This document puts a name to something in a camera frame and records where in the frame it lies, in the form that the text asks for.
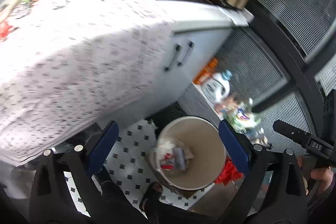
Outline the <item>person right hand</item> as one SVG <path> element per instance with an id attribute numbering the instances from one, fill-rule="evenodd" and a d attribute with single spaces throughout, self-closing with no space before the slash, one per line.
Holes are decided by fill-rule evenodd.
<path id="1" fill-rule="evenodd" d="M 317 168 L 311 171 L 310 177 L 319 182 L 316 195 L 320 196 L 325 192 L 333 182 L 334 173 L 330 167 Z"/>

